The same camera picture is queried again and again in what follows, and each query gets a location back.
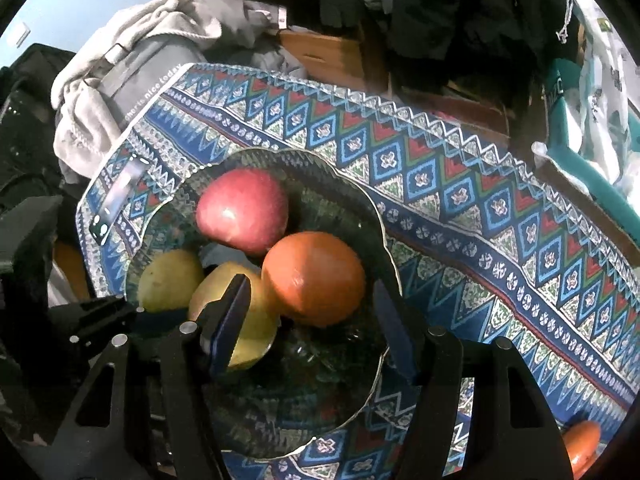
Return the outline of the smartphone on cloth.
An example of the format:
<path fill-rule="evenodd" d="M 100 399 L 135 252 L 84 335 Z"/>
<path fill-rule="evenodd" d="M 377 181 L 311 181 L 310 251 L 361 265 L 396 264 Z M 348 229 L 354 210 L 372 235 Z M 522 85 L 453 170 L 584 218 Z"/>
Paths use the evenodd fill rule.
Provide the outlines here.
<path fill-rule="evenodd" d="M 89 232 L 99 246 L 106 242 L 117 216 L 124 209 L 126 201 L 148 171 L 149 166 L 150 162 L 147 159 L 137 155 L 132 155 L 122 166 L 122 170 L 105 194 L 89 226 Z"/>

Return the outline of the black hanging clothing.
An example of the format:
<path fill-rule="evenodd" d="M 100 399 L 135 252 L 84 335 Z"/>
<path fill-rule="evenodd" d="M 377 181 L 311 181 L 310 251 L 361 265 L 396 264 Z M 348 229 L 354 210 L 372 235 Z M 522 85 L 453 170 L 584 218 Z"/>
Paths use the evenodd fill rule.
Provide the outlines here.
<path fill-rule="evenodd" d="M 565 0 L 320 0 L 322 23 L 359 30 L 398 84 L 448 82 L 511 110 L 562 53 Z"/>

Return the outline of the white printed plastic bag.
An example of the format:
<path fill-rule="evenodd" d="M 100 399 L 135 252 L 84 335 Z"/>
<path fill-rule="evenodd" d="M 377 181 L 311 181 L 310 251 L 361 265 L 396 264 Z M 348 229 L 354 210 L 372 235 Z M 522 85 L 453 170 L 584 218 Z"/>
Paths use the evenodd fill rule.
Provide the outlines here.
<path fill-rule="evenodd" d="M 639 191 L 639 154 L 632 148 L 625 73 L 630 53 L 596 0 L 572 3 L 585 39 L 575 116 L 586 136 L 580 154 L 629 198 Z"/>

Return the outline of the yellow pear left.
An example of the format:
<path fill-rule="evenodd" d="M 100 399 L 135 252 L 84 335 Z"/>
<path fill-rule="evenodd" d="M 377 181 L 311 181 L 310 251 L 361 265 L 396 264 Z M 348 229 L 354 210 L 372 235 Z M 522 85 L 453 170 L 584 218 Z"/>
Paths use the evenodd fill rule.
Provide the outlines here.
<path fill-rule="evenodd" d="M 203 280 L 204 270 L 194 252 L 185 249 L 163 252 L 141 274 L 138 304 L 151 313 L 186 308 Z"/>

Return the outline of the patterned blue tablecloth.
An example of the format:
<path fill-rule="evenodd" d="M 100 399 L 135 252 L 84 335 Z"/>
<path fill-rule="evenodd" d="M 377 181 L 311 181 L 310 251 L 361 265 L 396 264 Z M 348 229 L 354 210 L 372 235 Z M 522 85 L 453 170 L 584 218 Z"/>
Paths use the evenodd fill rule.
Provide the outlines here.
<path fill-rule="evenodd" d="M 370 197 L 406 304 L 521 353 L 565 434 L 600 425 L 598 457 L 636 430 L 639 281 L 622 252 L 524 162 L 378 96 L 224 64 L 179 70 L 106 155 L 76 212 L 96 292 L 125 292 L 152 214 L 196 170 L 244 148 L 315 154 Z M 150 166 L 99 246 L 89 232 L 132 155 Z"/>

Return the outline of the yellow pear front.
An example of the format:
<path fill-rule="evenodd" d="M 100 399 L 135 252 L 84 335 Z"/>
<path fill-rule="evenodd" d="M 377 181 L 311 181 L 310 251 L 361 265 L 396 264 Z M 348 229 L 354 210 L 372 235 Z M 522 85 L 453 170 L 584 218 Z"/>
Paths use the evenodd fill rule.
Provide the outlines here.
<path fill-rule="evenodd" d="M 243 274 L 250 280 L 250 307 L 235 344 L 229 370 L 242 370 L 259 361 L 273 344 L 280 325 L 279 315 L 269 305 L 269 292 L 260 276 L 235 262 L 221 263 L 198 285 L 190 300 L 189 320 L 196 321 L 206 304 L 221 299 L 236 274 Z"/>

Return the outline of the teal cardboard box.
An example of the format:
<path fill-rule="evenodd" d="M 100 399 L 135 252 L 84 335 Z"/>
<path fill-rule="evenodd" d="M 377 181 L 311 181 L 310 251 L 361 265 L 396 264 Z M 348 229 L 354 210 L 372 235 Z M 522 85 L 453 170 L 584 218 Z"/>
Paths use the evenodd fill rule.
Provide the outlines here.
<path fill-rule="evenodd" d="M 544 83 L 549 125 L 547 154 L 568 174 L 570 182 L 576 183 L 606 213 L 616 228 L 639 244 L 638 214 L 597 170 L 597 165 L 580 154 L 586 136 L 575 118 L 575 104 L 579 103 L 579 75 L 580 67 L 565 58 L 556 58 L 551 64 Z"/>

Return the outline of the red apple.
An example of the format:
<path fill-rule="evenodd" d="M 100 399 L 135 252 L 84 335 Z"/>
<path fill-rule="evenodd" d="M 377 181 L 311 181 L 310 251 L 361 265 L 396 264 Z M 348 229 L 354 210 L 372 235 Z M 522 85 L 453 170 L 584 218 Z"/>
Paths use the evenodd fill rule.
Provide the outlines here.
<path fill-rule="evenodd" d="M 196 205 L 200 232 L 217 243 L 261 257 L 288 225 L 288 194 L 266 170 L 239 168 L 216 178 Z"/>

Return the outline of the grey white clothes pile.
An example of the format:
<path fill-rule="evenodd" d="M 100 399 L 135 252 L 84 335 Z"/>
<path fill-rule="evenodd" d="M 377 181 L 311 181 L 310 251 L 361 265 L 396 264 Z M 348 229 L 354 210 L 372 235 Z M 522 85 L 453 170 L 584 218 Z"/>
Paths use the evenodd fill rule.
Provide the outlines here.
<path fill-rule="evenodd" d="M 69 184 L 91 179 L 163 86 L 190 63 L 241 65 L 304 78 L 273 36 L 282 6 L 252 0 L 151 0 L 117 11 L 55 77 L 53 151 Z"/>

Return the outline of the small orange tangerine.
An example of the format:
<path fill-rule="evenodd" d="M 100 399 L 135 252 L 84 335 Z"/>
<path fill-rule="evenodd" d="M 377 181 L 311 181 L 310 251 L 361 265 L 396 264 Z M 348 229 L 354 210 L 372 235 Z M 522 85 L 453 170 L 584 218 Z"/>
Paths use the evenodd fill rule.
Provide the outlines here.
<path fill-rule="evenodd" d="M 563 434 L 563 442 L 575 480 L 582 478 L 596 461 L 600 437 L 600 425 L 593 420 L 578 422 Z"/>

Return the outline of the dark glass fruit bowl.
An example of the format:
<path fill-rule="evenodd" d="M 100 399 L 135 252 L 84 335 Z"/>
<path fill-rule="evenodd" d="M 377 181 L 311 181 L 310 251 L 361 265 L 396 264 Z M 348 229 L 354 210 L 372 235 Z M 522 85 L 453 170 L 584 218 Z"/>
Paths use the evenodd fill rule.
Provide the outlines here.
<path fill-rule="evenodd" d="M 226 452 L 271 460 L 298 451 L 315 438 L 341 429 L 364 410 L 380 381 L 387 342 L 372 307 L 375 282 L 399 297 L 401 287 L 386 233 L 374 203 L 360 186 L 308 151 L 244 148 L 224 162 L 196 170 L 160 205 L 144 228 L 142 245 L 129 263 L 125 297 L 142 304 L 144 269 L 171 249 L 192 250 L 206 266 L 240 260 L 262 265 L 198 232 L 196 203 L 206 186 L 228 171 L 267 170 L 282 184 L 288 233 L 327 232 L 358 255 L 366 274 L 360 307 L 327 328 L 284 318 L 266 354 L 252 365 L 206 376 L 200 389 L 216 443 Z"/>

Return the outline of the large orange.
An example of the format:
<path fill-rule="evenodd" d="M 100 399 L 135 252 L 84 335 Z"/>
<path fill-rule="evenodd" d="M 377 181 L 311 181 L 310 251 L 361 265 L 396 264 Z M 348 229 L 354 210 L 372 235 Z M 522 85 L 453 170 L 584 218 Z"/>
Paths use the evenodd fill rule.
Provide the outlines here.
<path fill-rule="evenodd" d="M 283 237 L 267 252 L 262 284 L 277 314 L 326 327 L 360 307 L 366 272 L 356 252 L 338 237 L 305 231 Z"/>

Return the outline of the yellow pear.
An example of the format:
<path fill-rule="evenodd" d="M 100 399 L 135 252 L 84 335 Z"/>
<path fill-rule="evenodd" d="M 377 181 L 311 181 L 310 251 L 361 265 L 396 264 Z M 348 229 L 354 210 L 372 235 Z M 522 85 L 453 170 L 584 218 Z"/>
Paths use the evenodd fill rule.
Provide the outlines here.
<path fill-rule="evenodd" d="M 194 252 L 185 249 L 163 252 L 141 274 L 138 304 L 151 313 L 186 308 L 203 280 L 204 270 Z"/>
<path fill-rule="evenodd" d="M 235 262 L 221 263 L 198 285 L 190 300 L 189 320 L 196 321 L 206 304 L 221 299 L 236 274 L 243 274 L 250 280 L 250 307 L 235 344 L 229 370 L 242 370 L 259 361 L 273 344 L 280 325 L 279 315 L 269 305 L 269 292 L 260 276 Z"/>

